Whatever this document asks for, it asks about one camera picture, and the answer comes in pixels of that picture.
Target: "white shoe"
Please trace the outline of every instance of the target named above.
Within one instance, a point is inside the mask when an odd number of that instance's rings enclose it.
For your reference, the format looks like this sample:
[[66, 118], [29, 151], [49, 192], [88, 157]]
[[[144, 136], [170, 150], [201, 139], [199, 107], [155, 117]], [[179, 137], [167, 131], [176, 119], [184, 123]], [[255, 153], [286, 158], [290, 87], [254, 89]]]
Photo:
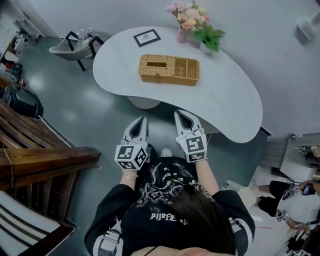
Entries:
[[172, 152], [169, 148], [164, 148], [160, 155], [161, 158], [170, 158], [172, 157]]

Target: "pink flower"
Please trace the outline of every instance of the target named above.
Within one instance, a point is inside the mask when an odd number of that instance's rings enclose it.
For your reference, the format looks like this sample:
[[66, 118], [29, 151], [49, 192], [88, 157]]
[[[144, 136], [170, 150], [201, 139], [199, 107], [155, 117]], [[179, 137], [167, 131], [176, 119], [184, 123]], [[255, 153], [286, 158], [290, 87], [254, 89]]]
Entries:
[[188, 9], [185, 11], [185, 14], [189, 17], [189, 18], [194, 18], [194, 19], [199, 19], [200, 18], [200, 13], [197, 9]]
[[165, 8], [165, 10], [168, 12], [168, 13], [173, 13], [175, 10], [176, 10], [176, 6], [175, 5], [169, 5]]
[[207, 22], [207, 21], [210, 21], [210, 16], [209, 14], [205, 14], [204, 15], [204, 20]]
[[191, 28], [191, 25], [188, 22], [184, 22], [184, 23], [182, 23], [181, 27], [184, 30], [189, 30]]
[[174, 3], [173, 5], [178, 9], [178, 12], [184, 12], [186, 9], [185, 5], [181, 2]]

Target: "white sleeve stripe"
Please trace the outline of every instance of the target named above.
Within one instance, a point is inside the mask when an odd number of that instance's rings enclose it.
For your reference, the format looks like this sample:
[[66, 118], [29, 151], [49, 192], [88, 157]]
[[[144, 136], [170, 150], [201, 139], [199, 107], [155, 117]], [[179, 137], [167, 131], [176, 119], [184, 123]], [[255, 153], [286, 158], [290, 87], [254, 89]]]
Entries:
[[250, 248], [252, 242], [253, 242], [253, 236], [252, 236], [252, 233], [251, 233], [251, 229], [243, 219], [235, 218], [234, 220], [238, 221], [245, 229], [246, 235], [248, 237], [248, 248], [247, 248], [247, 250], [248, 250]]

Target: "white kidney-shaped table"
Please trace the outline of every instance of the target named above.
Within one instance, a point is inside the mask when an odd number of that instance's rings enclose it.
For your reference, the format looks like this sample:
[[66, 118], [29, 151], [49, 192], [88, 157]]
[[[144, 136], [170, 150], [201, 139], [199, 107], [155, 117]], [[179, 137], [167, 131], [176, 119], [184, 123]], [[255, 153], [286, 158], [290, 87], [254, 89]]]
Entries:
[[[152, 29], [161, 40], [139, 47], [134, 36]], [[263, 108], [249, 77], [222, 50], [204, 54], [195, 42], [178, 43], [176, 37], [177, 30], [148, 26], [112, 36], [95, 56], [94, 79], [106, 91], [127, 96], [139, 108], [166, 102], [200, 117], [206, 133], [219, 131], [237, 143], [251, 141], [261, 127]], [[199, 81], [196, 86], [143, 82], [138, 74], [143, 54], [196, 59]]]

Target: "black bag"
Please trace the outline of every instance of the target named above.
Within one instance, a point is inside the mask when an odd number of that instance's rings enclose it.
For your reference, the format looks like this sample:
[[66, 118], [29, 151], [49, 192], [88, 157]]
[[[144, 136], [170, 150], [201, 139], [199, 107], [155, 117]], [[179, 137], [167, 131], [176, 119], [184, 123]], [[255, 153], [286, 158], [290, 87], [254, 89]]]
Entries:
[[20, 63], [12, 64], [10, 68], [8, 68], [7, 72], [14, 75], [16, 78], [20, 78], [23, 70], [23, 66]]

